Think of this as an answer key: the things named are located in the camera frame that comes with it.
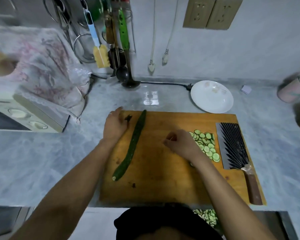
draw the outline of black striped pattern on blade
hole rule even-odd
[[[220,123],[220,127],[229,165],[232,168],[243,168],[245,164],[248,164],[249,160],[239,125],[235,123]]]

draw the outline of wall socket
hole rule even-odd
[[[205,28],[216,0],[189,0],[184,28]]]
[[[216,0],[206,28],[227,30],[242,0]]]

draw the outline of plate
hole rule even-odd
[[[193,102],[209,113],[221,114],[233,106],[233,96],[228,88],[216,81],[199,81],[191,89]]]

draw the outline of person's left hand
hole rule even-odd
[[[103,138],[117,142],[128,128],[128,121],[124,120],[121,113],[122,107],[111,111],[105,120]]]

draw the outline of white microwave oven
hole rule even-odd
[[[0,131],[61,133],[68,118],[19,94],[0,93]]]

